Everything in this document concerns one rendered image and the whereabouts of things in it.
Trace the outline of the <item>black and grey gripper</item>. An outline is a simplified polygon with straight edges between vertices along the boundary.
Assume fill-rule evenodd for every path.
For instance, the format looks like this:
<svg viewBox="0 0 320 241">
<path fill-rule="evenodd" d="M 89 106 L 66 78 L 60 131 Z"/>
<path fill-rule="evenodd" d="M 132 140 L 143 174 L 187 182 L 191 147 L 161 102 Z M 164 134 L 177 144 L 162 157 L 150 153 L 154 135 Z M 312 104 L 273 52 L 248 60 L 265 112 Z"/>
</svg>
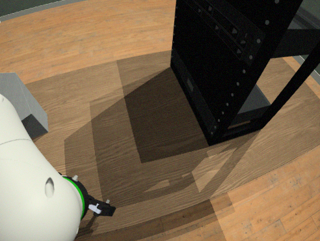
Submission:
<svg viewBox="0 0 320 241">
<path fill-rule="evenodd" d="M 88 195 L 89 196 L 89 208 L 93 210 L 92 213 L 94 213 L 94 216 L 113 216 L 114 211 L 116 210 L 116 208 L 114 206 L 110 206 L 109 204 L 109 200 L 107 200 L 107 202 L 103 202 L 103 201 L 99 201 L 95 198 L 93 198 L 93 196 Z M 100 205 L 99 205 L 100 204 Z"/>
</svg>

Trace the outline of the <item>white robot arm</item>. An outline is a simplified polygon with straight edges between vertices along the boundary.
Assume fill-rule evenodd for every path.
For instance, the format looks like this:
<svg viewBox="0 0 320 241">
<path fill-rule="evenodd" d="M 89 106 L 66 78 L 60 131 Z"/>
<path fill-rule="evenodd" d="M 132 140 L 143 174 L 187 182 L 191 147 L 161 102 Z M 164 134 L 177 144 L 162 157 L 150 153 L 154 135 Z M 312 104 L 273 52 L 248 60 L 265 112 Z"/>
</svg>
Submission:
<svg viewBox="0 0 320 241">
<path fill-rule="evenodd" d="M 0 241 L 74 241 L 89 208 L 77 179 L 55 170 L 0 94 Z"/>
</svg>

